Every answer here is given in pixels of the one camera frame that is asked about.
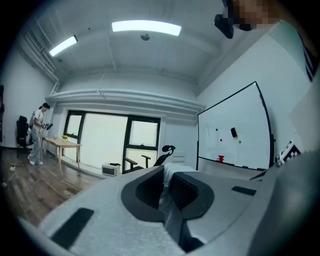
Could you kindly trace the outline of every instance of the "rectangular ceiling light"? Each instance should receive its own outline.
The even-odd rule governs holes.
[[[57,45],[56,47],[54,47],[51,51],[50,54],[51,56],[55,56],[58,53],[60,53],[62,50],[68,48],[69,46],[74,45],[77,42],[77,38],[75,35],[71,36],[70,38],[68,38],[67,40],[63,41],[62,43],[60,43],[59,45]]]
[[[154,20],[124,20],[112,22],[113,32],[118,31],[154,31],[179,36],[181,26]]]

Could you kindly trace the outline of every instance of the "ceiling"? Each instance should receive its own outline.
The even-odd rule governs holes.
[[[34,15],[34,24],[46,34],[48,50],[77,37],[54,57],[67,77],[133,71],[198,85],[245,36],[235,29],[230,40],[214,26],[222,10],[221,0],[56,0]],[[150,40],[143,41],[143,31],[112,31],[111,23],[123,20],[163,21],[182,29],[179,36],[149,32]]]

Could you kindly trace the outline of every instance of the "wooden table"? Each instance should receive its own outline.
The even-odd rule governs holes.
[[[43,136],[42,137],[42,142],[41,142],[41,161],[43,160],[43,144],[45,142],[48,142],[54,146],[56,146],[57,149],[59,149],[58,153],[58,162],[59,162],[59,169],[60,169],[60,174],[62,176],[62,171],[61,171],[61,149],[69,149],[69,148],[76,148],[76,162],[78,163],[78,169],[80,171],[80,161],[79,161],[79,148],[80,144],[73,143],[71,141],[63,141],[62,138],[50,138]]]

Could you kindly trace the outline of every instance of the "wood plank floor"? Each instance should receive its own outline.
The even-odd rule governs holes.
[[[13,212],[36,227],[53,209],[102,180],[64,163],[61,179],[58,160],[53,154],[43,155],[43,165],[34,166],[27,155],[28,152],[3,149],[0,168],[8,184],[5,194]],[[15,171],[10,170],[11,166],[15,166]]]

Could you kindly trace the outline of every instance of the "chair armrest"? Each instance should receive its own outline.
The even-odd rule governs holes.
[[[133,161],[133,160],[131,160],[131,159],[129,159],[129,158],[126,158],[126,159],[124,159],[124,160],[126,160],[127,162],[129,162],[129,163],[132,164],[132,165],[137,165],[137,164],[138,164],[137,162],[135,162],[135,161]]]
[[[149,159],[149,160],[151,159],[151,157],[144,155],[144,154],[142,154],[141,156],[144,157],[145,159]]]

